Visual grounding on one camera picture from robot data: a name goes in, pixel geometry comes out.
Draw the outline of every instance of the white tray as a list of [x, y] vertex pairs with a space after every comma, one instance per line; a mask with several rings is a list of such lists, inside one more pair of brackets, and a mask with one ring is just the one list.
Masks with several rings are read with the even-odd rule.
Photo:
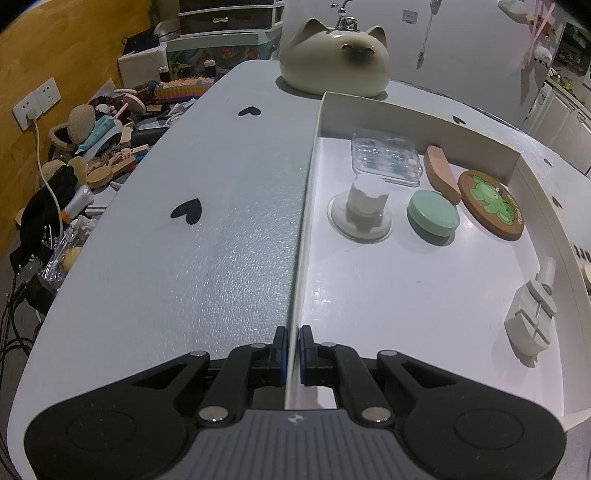
[[[416, 189], [389, 184], [394, 230], [377, 244], [358, 244], [331, 225], [327, 206], [355, 178], [354, 132], [386, 131], [415, 141], [424, 154], [440, 146], [456, 178], [467, 168], [505, 183], [520, 204], [525, 231], [516, 242], [486, 230], [458, 205], [455, 239], [436, 246], [419, 237], [407, 219]], [[423, 174], [421, 189], [432, 189]], [[520, 357], [504, 319], [515, 291], [557, 261], [553, 298], [558, 307], [551, 345], [536, 362]], [[349, 345], [374, 358], [394, 349], [451, 372], [528, 398], [569, 420], [591, 405], [588, 345], [581, 318], [591, 318], [566, 234], [531, 170], [514, 150], [476, 132], [423, 113], [375, 100], [327, 93], [311, 159], [300, 245], [296, 327], [310, 325], [316, 342]], [[328, 389], [305, 388], [295, 374], [290, 408], [333, 408]]]

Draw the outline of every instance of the power outlet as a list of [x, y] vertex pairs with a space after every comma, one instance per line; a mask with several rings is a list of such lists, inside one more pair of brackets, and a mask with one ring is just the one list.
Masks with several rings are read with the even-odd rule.
[[12, 109], [12, 113], [14, 113], [14, 117], [17, 119], [18, 125], [23, 132], [28, 128], [29, 123], [27, 121], [27, 112], [31, 108], [34, 108], [37, 113], [35, 118], [39, 118], [41, 116], [41, 105], [39, 105], [37, 96], [34, 92], [29, 93]]
[[57, 89], [56, 80], [53, 77], [35, 90], [35, 95], [43, 113], [47, 113], [52, 106], [61, 100], [60, 91]]

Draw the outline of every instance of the mint green lid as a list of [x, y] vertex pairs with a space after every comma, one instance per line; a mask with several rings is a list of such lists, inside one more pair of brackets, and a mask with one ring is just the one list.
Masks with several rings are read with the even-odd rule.
[[416, 224], [437, 236], [450, 236], [460, 226], [460, 215], [440, 193], [418, 190], [408, 204], [408, 214]]

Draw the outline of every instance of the pink ribbon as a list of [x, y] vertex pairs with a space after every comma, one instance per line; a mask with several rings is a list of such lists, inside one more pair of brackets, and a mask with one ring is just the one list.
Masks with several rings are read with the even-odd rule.
[[535, 0], [534, 26], [531, 29], [530, 43], [528, 45], [527, 51], [525, 52], [522, 68], [525, 68], [529, 64], [529, 62], [531, 61], [531, 57], [534, 54], [535, 43], [538, 41], [538, 39], [542, 33], [542, 30], [546, 26], [546, 23], [548, 23], [548, 21], [550, 20], [550, 17], [552, 16], [552, 12], [554, 11], [555, 7], [556, 7], [556, 2], [552, 2], [552, 5], [550, 5], [548, 11], [546, 12], [546, 15], [544, 16], [544, 19], [542, 20], [542, 24], [540, 25], [540, 28], [536, 29], [536, 26], [538, 24], [538, 17], [544, 11], [544, 2], [543, 2], [543, 0]]

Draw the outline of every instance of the yellow wall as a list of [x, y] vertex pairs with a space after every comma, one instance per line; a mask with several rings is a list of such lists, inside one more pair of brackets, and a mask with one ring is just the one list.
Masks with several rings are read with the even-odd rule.
[[34, 192], [35, 138], [23, 133], [12, 107], [54, 77], [61, 100], [38, 120], [41, 162], [47, 133], [67, 121], [109, 79], [120, 86], [121, 39], [150, 27], [150, 0], [51, 0], [0, 33], [0, 253], [15, 232], [14, 218]]

